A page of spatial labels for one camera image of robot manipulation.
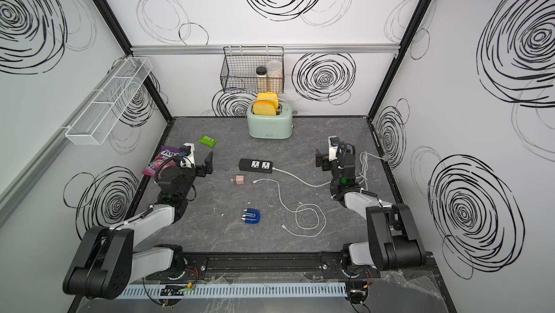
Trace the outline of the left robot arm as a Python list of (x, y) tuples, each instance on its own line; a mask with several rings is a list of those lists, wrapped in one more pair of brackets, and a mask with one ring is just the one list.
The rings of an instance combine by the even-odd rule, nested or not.
[(179, 221), (195, 191), (195, 180), (213, 172), (213, 155), (196, 164), (195, 151), (185, 144), (167, 158), (153, 175), (158, 200), (146, 211), (111, 226), (85, 232), (64, 278), (65, 294), (89, 299), (115, 299), (131, 283), (160, 273), (179, 279), (186, 270), (181, 246), (158, 245), (137, 252), (136, 246), (157, 231)]

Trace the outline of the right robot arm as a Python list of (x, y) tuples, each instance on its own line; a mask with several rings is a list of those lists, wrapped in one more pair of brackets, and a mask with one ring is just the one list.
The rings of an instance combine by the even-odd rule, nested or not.
[(426, 250), (410, 208), (385, 202), (359, 184), (352, 151), (338, 147), (330, 147), (327, 154), (316, 151), (315, 166), (332, 174), (332, 199), (367, 222), (367, 240), (344, 246), (347, 266), (396, 271), (426, 264)]

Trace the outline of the pink USB charger adapter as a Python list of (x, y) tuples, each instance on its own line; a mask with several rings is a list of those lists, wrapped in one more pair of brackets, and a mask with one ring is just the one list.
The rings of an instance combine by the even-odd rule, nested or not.
[(235, 175), (235, 177), (231, 178), (231, 182), (236, 185), (243, 185), (245, 184), (245, 178), (243, 175)]

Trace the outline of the black power strip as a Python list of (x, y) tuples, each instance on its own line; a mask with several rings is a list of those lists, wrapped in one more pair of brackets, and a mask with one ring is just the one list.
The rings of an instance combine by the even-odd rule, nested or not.
[(263, 174), (272, 174), (273, 162), (257, 159), (242, 158), (239, 161), (238, 168), (240, 171), (248, 171)]

